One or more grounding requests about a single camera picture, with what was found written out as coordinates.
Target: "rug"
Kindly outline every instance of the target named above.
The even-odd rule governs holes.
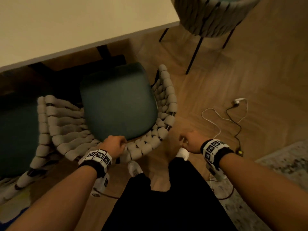
[[[308,192],[308,140],[293,143],[256,162],[282,174]],[[224,180],[220,183],[212,182],[212,188],[217,198],[225,198],[230,194],[232,185],[229,180]],[[229,199],[220,202],[238,230],[271,230],[236,190]]]

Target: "white table top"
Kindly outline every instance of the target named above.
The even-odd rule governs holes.
[[[1,0],[0,72],[176,25],[170,0]]]

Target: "teal chair seat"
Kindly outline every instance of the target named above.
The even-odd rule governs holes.
[[[96,139],[148,132],[158,116],[154,93],[140,63],[85,76],[80,85],[87,126]]]
[[[37,99],[17,93],[0,96],[0,177],[29,169],[39,141]]]

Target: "wooden floor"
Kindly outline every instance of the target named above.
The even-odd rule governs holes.
[[[157,67],[165,64],[171,75],[179,110],[170,135],[160,147],[138,160],[151,178],[154,190],[169,189],[168,162],[179,149],[180,132],[197,129],[213,137],[218,129],[202,119],[201,112],[215,108],[224,111],[236,98],[248,99],[248,116],[241,122],[239,138],[244,157],[256,160],[298,140],[308,138],[308,0],[262,0],[236,28],[228,45],[221,49],[227,35],[205,38],[190,73],[185,75],[199,41],[182,26],[169,29],[161,43],[163,30],[108,45],[113,55],[124,54],[128,63],[141,62],[154,81]],[[46,62],[53,69],[98,60],[90,49]],[[245,105],[230,111],[235,120],[245,113]],[[238,127],[221,120],[213,111],[205,116],[222,129],[219,139],[233,149]],[[189,160],[206,178],[208,172],[200,155]],[[51,174],[32,186],[33,199],[74,170],[64,161]],[[106,194],[120,196],[129,179],[126,165],[110,169]],[[76,230],[100,230],[115,199],[90,198]]]

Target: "wristband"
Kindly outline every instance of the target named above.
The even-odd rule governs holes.
[[[105,150],[90,151],[87,156],[79,161],[79,167],[88,165],[97,172],[97,178],[104,177],[112,163],[112,157]]]
[[[205,141],[202,144],[200,151],[206,161],[210,165],[213,165],[218,171],[221,158],[226,154],[234,153],[234,151],[229,148],[229,145],[217,139]]]

